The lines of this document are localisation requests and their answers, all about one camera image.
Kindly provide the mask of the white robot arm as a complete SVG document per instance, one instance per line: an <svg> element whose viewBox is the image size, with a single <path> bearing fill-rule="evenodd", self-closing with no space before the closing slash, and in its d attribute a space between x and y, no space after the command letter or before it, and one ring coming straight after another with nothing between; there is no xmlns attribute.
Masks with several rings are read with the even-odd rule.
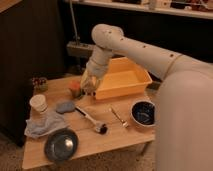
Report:
<svg viewBox="0 0 213 171"><path fill-rule="evenodd" d="M156 171L213 169L213 64L136 41L121 28L98 24L81 87L93 93L108 69L109 59L121 52L162 83L156 95Z"/></svg>

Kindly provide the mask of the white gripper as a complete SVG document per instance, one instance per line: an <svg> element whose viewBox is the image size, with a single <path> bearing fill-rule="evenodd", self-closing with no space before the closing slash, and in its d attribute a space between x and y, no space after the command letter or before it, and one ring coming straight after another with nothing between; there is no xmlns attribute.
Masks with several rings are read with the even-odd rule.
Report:
<svg viewBox="0 0 213 171"><path fill-rule="evenodd" d="M81 77L81 90L87 95L93 95L100 86L104 77L103 72L92 72L86 69Z"/></svg>

